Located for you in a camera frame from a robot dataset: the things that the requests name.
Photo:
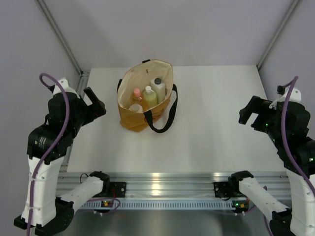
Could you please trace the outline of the tan canvas tote bag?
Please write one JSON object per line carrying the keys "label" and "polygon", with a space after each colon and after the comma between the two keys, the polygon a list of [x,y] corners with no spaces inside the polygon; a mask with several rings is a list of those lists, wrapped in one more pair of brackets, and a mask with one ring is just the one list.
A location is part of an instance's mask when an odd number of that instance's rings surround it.
{"label": "tan canvas tote bag", "polygon": [[[158,121],[176,94],[166,124],[156,128]],[[129,69],[117,86],[120,124],[125,129],[140,132],[149,127],[156,133],[165,133],[173,124],[178,105],[178,89],[174,84],[173,66],[165,61],[145,60]]]}

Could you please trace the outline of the white bottle grey cap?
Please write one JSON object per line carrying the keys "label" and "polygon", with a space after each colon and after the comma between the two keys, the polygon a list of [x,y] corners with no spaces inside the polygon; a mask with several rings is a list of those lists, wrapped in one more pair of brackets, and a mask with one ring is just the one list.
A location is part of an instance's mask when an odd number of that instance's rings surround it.
{"label": "white bottle grey cap", "polygon": [[151,88],[153,91],[157,94],[157,103],[162,103],[165,100],[166,97],[166,85],[162,81],[161,78],[155,78],[152,79],[151,82]]}

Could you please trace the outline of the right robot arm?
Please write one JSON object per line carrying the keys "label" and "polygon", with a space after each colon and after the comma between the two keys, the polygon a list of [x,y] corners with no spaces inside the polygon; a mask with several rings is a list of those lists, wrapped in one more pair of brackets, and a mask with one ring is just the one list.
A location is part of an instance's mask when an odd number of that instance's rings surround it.
{"label": "right robot arm", "polygon": [[252,114],[255,131],[266,133],[277,149],[289,179],[292,207],[279,202],[248,171],[233,173],[229,190],[245,195],[263,213],[275,236],[313,236],[315,234],[315,142],[308,137],[311,118],[305,107],[290,101],[271,109],[271,101],[253,96],[239,112],[239,123],[246,124]]}

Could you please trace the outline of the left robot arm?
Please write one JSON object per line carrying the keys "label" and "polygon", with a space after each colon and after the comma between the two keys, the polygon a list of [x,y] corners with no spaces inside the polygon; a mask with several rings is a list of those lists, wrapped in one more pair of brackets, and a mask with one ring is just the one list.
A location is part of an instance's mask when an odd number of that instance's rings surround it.
{"label": "left robot arm", "polygon": [[44,124],[33,130],[28,139],[29,191],[25,209],[15,218],[14,225],[23,230],[34,227],[37,236],[53,236],[64,231],[83,204],[97,194],[104,197],[111,191],[110,176],[94,171],[70,192],[56,195],[67,149],[82,126],[106,114],[104,103],[90,87],[84,93],[91,105],[70,88],[65,93],[67,97],[54,91]]}

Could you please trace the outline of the white round jar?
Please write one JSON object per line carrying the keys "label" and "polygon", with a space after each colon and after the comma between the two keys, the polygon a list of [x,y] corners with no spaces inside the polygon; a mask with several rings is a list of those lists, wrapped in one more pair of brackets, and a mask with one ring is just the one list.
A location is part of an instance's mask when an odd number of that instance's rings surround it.
{"label": "white round jar", "polygon": [[143,113],[143,108],[139,104],[132,104],[129,107],[129,110],[132,111],[132,112],[135,112],[135,113]]}

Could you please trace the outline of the green pump bottle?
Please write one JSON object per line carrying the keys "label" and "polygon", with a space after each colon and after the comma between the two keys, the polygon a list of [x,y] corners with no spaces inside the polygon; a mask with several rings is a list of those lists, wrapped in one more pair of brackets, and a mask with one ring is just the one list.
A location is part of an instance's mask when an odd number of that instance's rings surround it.
{"label": "green pump bottle", "polygon": [[157,94],[152,90],[151,86],[145,87],[143,95],[149,108],[155,107],[158,104]]}

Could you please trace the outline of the orange bottle pink cap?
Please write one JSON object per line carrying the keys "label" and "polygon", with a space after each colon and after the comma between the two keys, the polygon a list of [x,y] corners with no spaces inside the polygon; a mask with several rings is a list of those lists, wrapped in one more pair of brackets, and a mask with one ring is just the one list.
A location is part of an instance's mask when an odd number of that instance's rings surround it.
{"label": "orange bottle pink cap", "polygon": [[133,93],[132,93],[130,98],[131,98],[132,104],[141,105],[144,112],[148,110],[149,107],[148,107],[148,105],[144,99],[144,95],[142,94],[142,92],[139,88],[135,88],[133,90]]}

